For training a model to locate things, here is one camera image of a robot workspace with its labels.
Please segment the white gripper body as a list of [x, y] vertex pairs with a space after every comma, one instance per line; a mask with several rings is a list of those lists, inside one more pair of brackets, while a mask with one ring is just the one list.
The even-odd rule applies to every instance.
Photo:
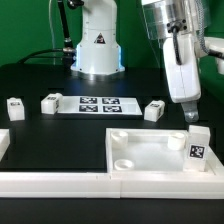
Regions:
[[163, 44], [163, 55], [168, 88], [174, 103], [198, 100], [201, 96], [197, 59], [194, 52], [194, 36], [192, 34], [178, 37], [181, 65], [176, 62], [172, 38]]

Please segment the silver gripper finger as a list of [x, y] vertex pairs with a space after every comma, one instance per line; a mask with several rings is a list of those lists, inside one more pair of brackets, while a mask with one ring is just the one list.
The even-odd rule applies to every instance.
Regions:
[[199, 120], [198, 108], [196, 101], [184, 102], [181, 104], [184, 117], [187, 122], [197, 122]]

